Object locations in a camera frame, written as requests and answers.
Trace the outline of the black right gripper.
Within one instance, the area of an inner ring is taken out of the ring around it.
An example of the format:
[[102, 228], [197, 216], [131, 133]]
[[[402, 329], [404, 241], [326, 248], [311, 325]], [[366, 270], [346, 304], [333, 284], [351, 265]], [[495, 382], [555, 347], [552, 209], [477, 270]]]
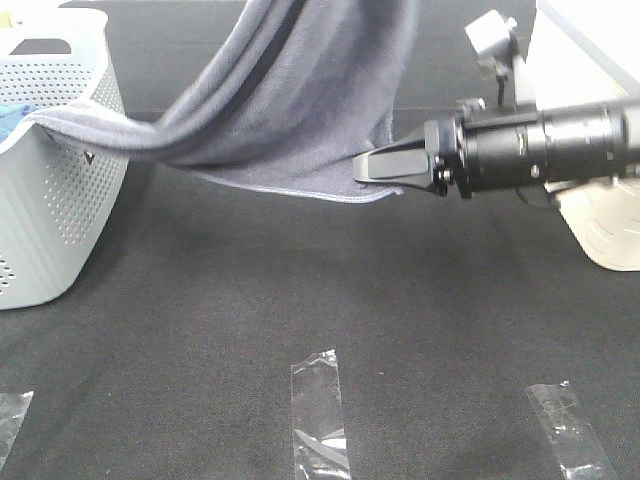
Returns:
[[455, 185], [477, 192], [543, 183], [543, 129], [535, 111], [428, 120], [404, 137], [353, 158], [353, 178], [368, 184], [427, 189], [440, 196]]

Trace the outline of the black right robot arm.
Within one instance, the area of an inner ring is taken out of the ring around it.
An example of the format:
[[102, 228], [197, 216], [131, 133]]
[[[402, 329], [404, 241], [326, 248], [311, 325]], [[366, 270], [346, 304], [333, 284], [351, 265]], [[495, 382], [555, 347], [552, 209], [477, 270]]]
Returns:
[[639, 173], [639, 102], [634, 98], [539, 110], [483, 109], [467, 102], [406, 137], [353, 159], [363, 184], [469, 199], [476, 192]]

